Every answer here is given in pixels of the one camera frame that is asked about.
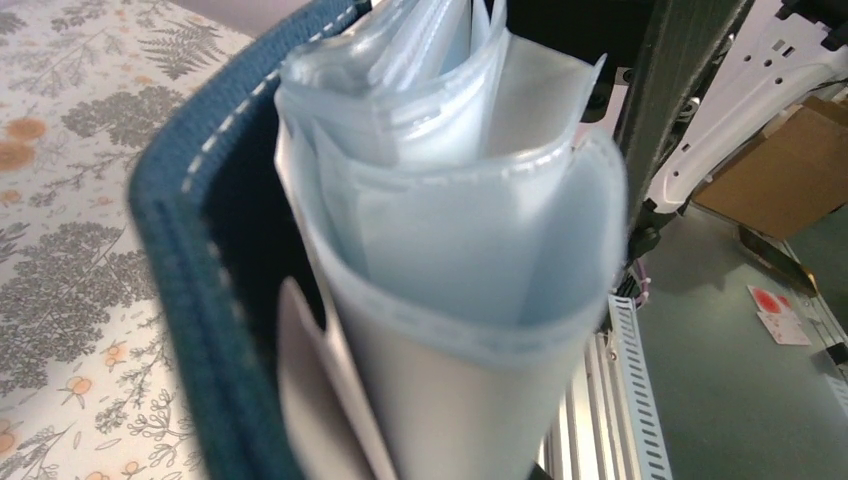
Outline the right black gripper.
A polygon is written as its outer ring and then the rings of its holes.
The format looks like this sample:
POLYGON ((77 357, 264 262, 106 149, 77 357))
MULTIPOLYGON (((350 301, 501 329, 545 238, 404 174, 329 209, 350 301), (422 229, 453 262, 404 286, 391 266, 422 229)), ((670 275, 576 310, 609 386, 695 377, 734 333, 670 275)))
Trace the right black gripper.
POLYGON ((628 174, 635 219, 673 124, 727 36, 744 22, 744 0, 508 0, 507 27, 523 38, 593 64, 605 56, 582 117, 603 119, 618 80, 632 82, 614 138, 628 174))

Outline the blue leather card holder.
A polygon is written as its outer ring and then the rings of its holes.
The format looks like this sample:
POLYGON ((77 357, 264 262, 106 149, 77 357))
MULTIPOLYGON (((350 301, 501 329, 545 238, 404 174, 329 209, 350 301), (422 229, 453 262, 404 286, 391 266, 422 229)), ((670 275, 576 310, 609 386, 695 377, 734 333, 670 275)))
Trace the blue leather card holder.
POLYGON ((525 479, 623 263, 603 62, 502 1, 312 1, 130 180, 211 479, 525 479))

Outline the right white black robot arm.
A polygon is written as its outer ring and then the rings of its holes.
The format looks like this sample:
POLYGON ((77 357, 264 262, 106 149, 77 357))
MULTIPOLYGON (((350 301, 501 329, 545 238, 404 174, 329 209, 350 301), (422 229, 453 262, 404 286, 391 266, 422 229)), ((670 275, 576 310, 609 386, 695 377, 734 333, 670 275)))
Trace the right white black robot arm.
POLYGON ((614 133, 635 219, 673 216, 773 116, 847 76, 843 1, 511 1, 516 125, 614 133))

